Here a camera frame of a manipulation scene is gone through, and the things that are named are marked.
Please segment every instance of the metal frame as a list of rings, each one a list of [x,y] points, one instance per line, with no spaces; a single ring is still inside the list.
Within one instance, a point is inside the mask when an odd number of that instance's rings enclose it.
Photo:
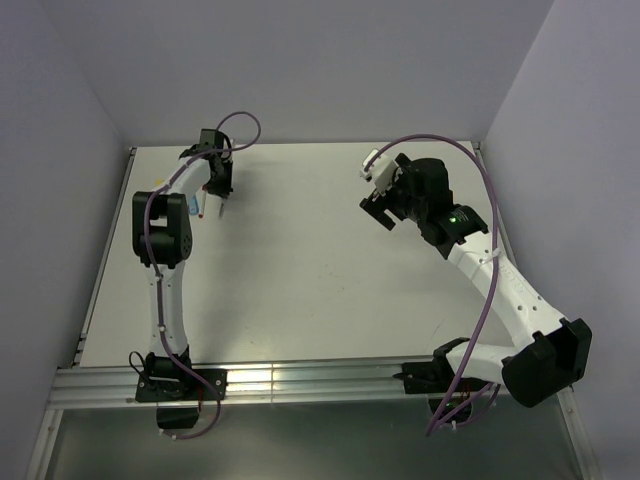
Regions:
[[[484,165],[482,146],[473,148]],[[111,247],[115,226],[124,200],[124,192],[135,159],[136,148],[131,149],[129,164],[123,179],[116,212],[111,223],[107,246],[102,256],[82,335],[70,369],[56,374],[47,403],[40,433],[29,465],[27,478],[44,479],[55,445],[62,415],[67,409],[96,408],[151,408],[156,404],[137,404],[135,396],[137,375],[128,367],[81,368],[77,366],[82,356],[84,341],[91,323],[91,316],[102,281],[105,264]],[[504,231],[502,217],[500,233],[509,259],[516,264],[511,245]],[[361,360],[325,360],[300,362],[266,362],[251,364],[206,365],[228,370],[225,404],[246,403],[300,403],[333,402],[349,400],[393,400],[406,398],[402,382],[392,378],[401,370],[400,365],[409,361],[428,361],[431,357],[373,358]],[[601,480],[595,454],[575,403],[572,389],[558,394],[561,410],[583,478]],[[188,406],[194,402],[175,402],[175,406]]]

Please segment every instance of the black mounting bracket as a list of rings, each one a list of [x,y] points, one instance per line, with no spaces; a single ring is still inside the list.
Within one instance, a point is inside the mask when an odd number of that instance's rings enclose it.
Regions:
[[[208,381],[218,392],[219,399],[224,400],[227,390],[227,371],[222,368],[194,368],[193,371]],[[193,382],[190,388],[179,394],[162,388],[160,382],[150,380],[146,376],[138,378],[136,388],[136,402],[138,403],[163,403],[163,402],[208,402],[216,400],[216,397],[208,388],[198,382]]]
[[[454,372],[447,361],[446,355],[452,349],[468,342],[468,338],[456,338],[433,352],[433,360],[430,362],[408,362],[402,364],[402,372],[396,373],[393,378],[402,380],[404,393],[417,395],[425,393],[444,393],[449,389]],[[464,378],[458,383],[456,392],[478,391],[488,382],[477,378]]]
[[[180,158],[191,157],[214,148],[218,150],[225,148],[230,149],[231,140],[219,130],[203,128],[200,130],[199,142],[182,152]],[[209,195],[228,198],[229,194],[233,192],[233,188],[231,187],[233,176],[231,152],[224,154],[210,153],[202,158],[209,162],[209,169],[211,171],[211,178],[203,186],[204,190]]]
[[[450,381],[438,380],[438,371],[434,362],[409,362],[403,363],[402,372],[396,373],[393,378],[402,380],[404,393],[407,395],[445,393]],[[487,382],[477,378],[463,378],[456,387],[456,392],[464,392],[467,388],[477,392],[486,384]]]

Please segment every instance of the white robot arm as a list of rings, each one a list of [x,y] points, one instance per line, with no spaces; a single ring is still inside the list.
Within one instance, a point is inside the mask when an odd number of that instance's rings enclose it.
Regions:
[[[391,230],[392,213],[415,221],[422,237],[455,265],[487,298],[498,257],[498,280],[492,309],[504,323],[512,347],[476,344],[464,377],[507,387],[522,405],[533,407],[584,375],[591,330],[582,319],[569,322],[549,305],[499,250],[492,251],[487,225],[468,206],[456,205],[448,173],[439,159],[396,159],[374,150],[364,161],[361,176],[375,186],[360,206]],[[456,339],[434,352],[432,365],[399,375],[407,393],[441,392],[463,362],[469,339]],[[411,392],[407,383],[429,387]]]
[[[202,130],[200,142],[183,152],[164,184],[133,196],[133,250],[145,268],[151,299],[149,353],[145,359],[138,354],[143,366],[138,372],[138,402],[219,402],[224,398],[226,371],[192,368],[182,318],[182,277],[193,245],[189,199],[204,189],[225,201],[232,191],[231,152],[235,150],[224,133]],[[159,407],[156,414],[163,431],[191,428],[198,415],[198,409],[164,407]],[[175,438],[193,438],[201,433]]]

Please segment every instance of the gray wall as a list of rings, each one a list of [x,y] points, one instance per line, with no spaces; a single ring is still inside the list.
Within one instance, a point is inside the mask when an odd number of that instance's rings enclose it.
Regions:
[[[125,150],[42,7],[0,2],[0,471],[22,477],[68,362]]]
[[[593,329],[576,390],[610,479],[640,477],[639,18],[556,1],[485,149],[521,268]]]
[[[126,139],[166,145],[238,108],[265,141],[481,140],[552,0],[41,3]]]

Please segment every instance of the white plastic part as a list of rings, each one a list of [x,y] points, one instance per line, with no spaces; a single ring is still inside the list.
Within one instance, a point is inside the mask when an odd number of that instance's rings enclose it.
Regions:
[[[160,340],[160,325],[158,317],[158,291],[156,272],[153,267],[145,268],[148,285],[149,299],[151,300],[151,347],[150,352],[166,357]],[[160,265],[162,273],[162,302],[164,313],[164,329],[171,352],[180,356],[187,349],[187,335],[182,321],[182,276],[184,274],[184,262],[170,269],[166,265]]]
[[[447,361],[453,371],[457,371],[462,363],[462,357],[469,345],[462,343],[447,353]],[[503,384],[502,380],[502,359],[512,357],[518,351],[513,347],[499,347],[497,345],[485,345],[477,343],[471,354],[471,359],[464,369],[464,376],[480,378],[486,382]]]
[[[491,236],[477,232],[465,240],[462,245],[453,246],[448,260],[486,298],[493,272],[493,262],[485,261],[491,255]],[[498,259],[498,285],[491,308],[502,320],[519,352],[533,343],[535,332],[547,335],[559,329],[564,315],[535,291],[504,253],[498,252]]]
[[[378,153],[378,150],[374,149],[362,162],[362,170],[360,170],[360,176],[367,181],[373,181],[376,191],[380,195],[384,195],[384,192],[391,186],[393,181],[393,174],[398,168],[398,164],[395,160],[384,153],[371,165],[369,170],[365,171],[369,161]]]
[[[183,158],[180,160],[178,167],[167,177],[170,179],[179,169],[184,165],[189,158]],[[182,193],[189,200],[197,192],[202,189],[202,186],[206,184],[211,178],[211,168],[209,167],[209,161],[199,158],[193,162],[186,171],[180,175],[180,177],[174,182],[173,186],[165,192],[166,195],[172,193]]]
[[[188,160],[189,157],[181,159],[175,170],[167,177],[167,181],[171,179]],[[211,169],[209,162],[200,158],[187,167],[173,183],[171,188],[165,192],[165,195],[180,193],[188,200],[199,192],[210,178]],[[184,262],[180,262],[174,269],[170,269],[166,265],[159,265],[159,269],[162,274],[164,326],[160,325],[158,317],[158,279],[156,278],[156,272],[153,267],[145,268],[149,284],[149,297],[151,300],[151,347],[149,350],[157,356],[167,356],[160,339],[160,332],[163,332],[167,338],[171,352],[180,356],[188,347],[187,335],[184,331],[184,322],[182,319],[182,277],[184,274]]]

